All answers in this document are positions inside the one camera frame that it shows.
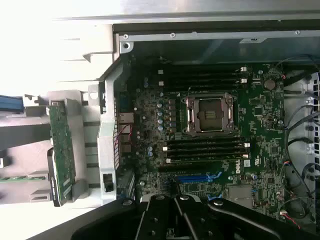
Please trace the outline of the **blue expansion slot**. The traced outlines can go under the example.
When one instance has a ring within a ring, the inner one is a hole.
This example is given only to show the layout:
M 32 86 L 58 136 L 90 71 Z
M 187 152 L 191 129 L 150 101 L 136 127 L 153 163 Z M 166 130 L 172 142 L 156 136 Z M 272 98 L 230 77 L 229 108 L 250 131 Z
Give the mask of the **blue expansion slot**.
M 176 179 L 180 183 L 193 183 L 193 182 L 207 182 L 210 183 L 215 179 L 218 179 L 222 175 L 222 172 L 218 174 L 203 174 L 203 175 L 186 175 L 186 176 L 177 176 Z

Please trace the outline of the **open black PC case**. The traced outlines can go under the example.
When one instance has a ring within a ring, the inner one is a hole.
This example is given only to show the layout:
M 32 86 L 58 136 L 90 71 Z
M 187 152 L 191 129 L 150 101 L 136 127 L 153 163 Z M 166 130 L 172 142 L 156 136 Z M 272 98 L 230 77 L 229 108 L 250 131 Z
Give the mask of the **open black PC case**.
M 135 63 L 269 64 L 284 76 L 284 200 L 274 220 L 320 237 L 320 21 L 117 24 L 115 62 L 104 75 L 97 137 L 101 196 L 117 198 L 117 93 Z M 168 240 L 193 240 L 170 201 Z

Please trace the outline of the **black long expansion slot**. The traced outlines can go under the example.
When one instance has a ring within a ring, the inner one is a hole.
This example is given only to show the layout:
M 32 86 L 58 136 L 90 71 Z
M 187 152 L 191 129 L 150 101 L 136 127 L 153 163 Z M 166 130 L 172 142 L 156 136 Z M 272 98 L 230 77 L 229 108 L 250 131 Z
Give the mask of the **black long expansion slot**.
M 158 166 L 156 170 L 161 173 L 176 173 L 176 172 L 186 172 L 186 173 L 202 173 L 202 172 L 216 172 L 222 169 L 220 163 L 213 162 L 201 162 L 201 163 L 166 163 Z

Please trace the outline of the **green motherboard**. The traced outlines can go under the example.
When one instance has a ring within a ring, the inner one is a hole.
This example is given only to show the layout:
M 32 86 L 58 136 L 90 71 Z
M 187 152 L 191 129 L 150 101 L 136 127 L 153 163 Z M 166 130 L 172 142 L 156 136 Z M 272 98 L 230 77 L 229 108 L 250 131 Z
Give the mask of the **green motherboard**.
M 264 81 L 276 83 L 273 90 Z M 269 64 L 218 63 L 174 65 L 169 61 L 134 63 L 123 90 L 116 94 L 114 152 L 117 198 L 139 200 L 166 192 L 177 181 L 183 194 L 203 202 L 227 199 L 276 218 L 285 191 L 280 169 L 284 160 L 284 76 Z M 233 134 L 191 136 L 182 132 L 183 98 L 194 94 L 233 96 Z M 158 172 L 172 156 L 249 154 L 249 159 L 213 161 L 216 172 Z M 212 182 L 181 183 L 178 176 L 222 175 Z

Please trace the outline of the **grey plastic parts rack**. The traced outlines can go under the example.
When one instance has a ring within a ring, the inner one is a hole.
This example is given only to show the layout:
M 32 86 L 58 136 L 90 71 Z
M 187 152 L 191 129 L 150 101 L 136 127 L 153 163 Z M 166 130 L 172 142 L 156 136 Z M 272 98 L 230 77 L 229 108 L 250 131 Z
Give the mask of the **grey plastic parts rack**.
M 0 118 L 0 178 L 46 177 L 46 180 L 0 183 L 0 206 L 53 203 L 47 152 L 52 148 L 48 107 L 63 100 L 71 131 L 75 184 L 68 209 L 93 209 L 101 205 L 97 139 L 101 108 L 98 88 L 49 91 L 25 95 L 24 113 Z

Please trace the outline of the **metal CPU socket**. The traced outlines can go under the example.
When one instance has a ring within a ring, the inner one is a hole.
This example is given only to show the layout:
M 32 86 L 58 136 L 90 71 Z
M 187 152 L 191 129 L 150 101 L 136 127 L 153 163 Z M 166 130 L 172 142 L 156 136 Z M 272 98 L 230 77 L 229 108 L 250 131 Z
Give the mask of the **metal CPU socket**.
M 192 137 L 231 135 L 234 122 L 234 98 L 228 92 L 199 93 L 182 99 L 185 119 L 182 132 Z

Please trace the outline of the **hard disk in blue caddy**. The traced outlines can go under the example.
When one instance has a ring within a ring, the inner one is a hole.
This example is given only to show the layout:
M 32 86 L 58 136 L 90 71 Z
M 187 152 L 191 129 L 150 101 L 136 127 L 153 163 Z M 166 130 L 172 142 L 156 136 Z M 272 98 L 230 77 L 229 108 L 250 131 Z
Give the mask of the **hard disk in blue caddy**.
M 23 113 L 24 103 L 21 96 L 0 95 L 0 113 Z

